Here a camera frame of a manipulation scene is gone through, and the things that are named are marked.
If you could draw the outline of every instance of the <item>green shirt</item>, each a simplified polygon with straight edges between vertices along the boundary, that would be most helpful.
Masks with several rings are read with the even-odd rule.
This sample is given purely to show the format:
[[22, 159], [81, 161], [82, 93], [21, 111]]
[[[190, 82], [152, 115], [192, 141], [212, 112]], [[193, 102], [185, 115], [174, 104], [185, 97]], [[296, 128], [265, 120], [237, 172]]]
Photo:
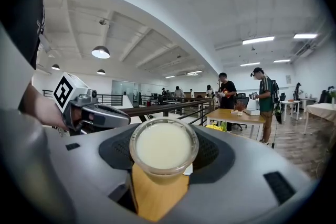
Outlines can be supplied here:
[[[263, 94], [266, 91], [273, 92], [273, 82], [268, 76], [264, 76], [264, 78], [260, 82], [259, 94]], [[273, 110], [273, 100], [272, 96], [267, 98], [259, 98], [259, 106], [260, 111], [272, 111]]]

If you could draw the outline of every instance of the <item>milky liquid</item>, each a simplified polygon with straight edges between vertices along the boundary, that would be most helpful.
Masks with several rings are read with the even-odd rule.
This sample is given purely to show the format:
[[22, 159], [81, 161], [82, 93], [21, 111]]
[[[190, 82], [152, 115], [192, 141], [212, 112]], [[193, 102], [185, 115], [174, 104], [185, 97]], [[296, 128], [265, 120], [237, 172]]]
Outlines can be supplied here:
[[140, 160], [148, 166], [169, 169], [180, 166], [191, 154], [191, 139], [181, 127], [158, 123], [147, 127], [136, 144]]

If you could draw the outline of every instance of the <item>black chair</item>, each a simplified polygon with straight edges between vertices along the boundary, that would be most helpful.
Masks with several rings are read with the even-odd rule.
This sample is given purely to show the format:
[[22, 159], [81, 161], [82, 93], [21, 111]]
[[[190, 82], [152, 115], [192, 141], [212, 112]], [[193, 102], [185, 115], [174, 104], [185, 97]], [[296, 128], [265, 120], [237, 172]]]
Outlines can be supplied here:
[[[235, 98], [235, 103], [240, 102], [240, 103], [242, 103], [245, 107], [247, 107], [247, 104], [248, 104], [249, 101], [250, 101], [250, 98], [249, 98], [249, 97], [246, 97], [246, 96], [245, 96], [245, 97], [237, 97], [237, 98]], [[242, 125], [245, 126], [245, 129], [247, 128], [247, 125], [246, 125], [246, 124], [233, 123], [232, 126], [233, 126], [233, 125], [237, 125], [237, 126], [239, 126], [241, 131], [243, 130], [243, 128], [241, 127]]]
[[238, 93], [237, 94], [237, 98], [242, 98], [242, 97], [246, 97], [246, 94], [245, 93]]

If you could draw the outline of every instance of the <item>fluorescent light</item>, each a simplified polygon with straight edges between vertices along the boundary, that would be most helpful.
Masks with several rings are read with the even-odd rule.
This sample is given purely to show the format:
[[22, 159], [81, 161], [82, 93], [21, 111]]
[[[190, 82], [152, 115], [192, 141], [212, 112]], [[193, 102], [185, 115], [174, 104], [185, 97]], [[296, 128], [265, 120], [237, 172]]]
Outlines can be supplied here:
[[240, 65], [241, 67], [245, 67], [245, 66], [254, 66], [254, 65], [258, 65], [260, 64], [260, 62], [251, 62], [251, 63], [244, 63], [242, 65]]
[[286, 59], [286, 60], [276, 60], [274, 62], [290, 62], [290, 59]]
[[189, 72], [189, 73], [187, 73], [187, 74], [195, 74], [195, 73], [201, 73], [202, 71], [200, 70], [200, 71], [194, 71], [194, 72]]
[[308, 38], [308, 39], [316, 38], [316, 37], [317, 37], [317, 34], [296, 34], [294, 36], [294, 38]]
[[247, 39], [247, 40], [243, 40], [243, 45], [258, 43], [258, 42], [263, 42], [263, 41], [272, 41], [272, 40], [274, 40], [274, 36]]

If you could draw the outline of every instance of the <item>man in black t-shirt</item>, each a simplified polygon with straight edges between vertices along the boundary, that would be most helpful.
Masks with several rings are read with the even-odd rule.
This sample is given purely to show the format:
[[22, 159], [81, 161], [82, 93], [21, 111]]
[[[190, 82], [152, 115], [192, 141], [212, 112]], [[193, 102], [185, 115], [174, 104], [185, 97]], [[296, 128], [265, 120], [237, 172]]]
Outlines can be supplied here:
[[[220, 100], [220, 108], [221, 109], [234, 109], [235, 108], [235, 100], [234, 95], [237, 93], [236, 87], [234, 83], [230, 80], [227, 80], [226, 73], [219, 74], [219, 80], [221, 81], [219, 96], [222, 97]], [[232, 123], [227, 123], [227, 130], [231, 132]]]
[[[40, 44], [39, 34], [44, 28], [43, 0], [2, 0], [1, 22], [21, 54], [36, 69]], [[42, 124], [68, 129], [54, 101], [42, 96], [28, 85], [20, 110], [40, 120]], [[74, 121], [81, 118], [81, 110], [72, 111]]]

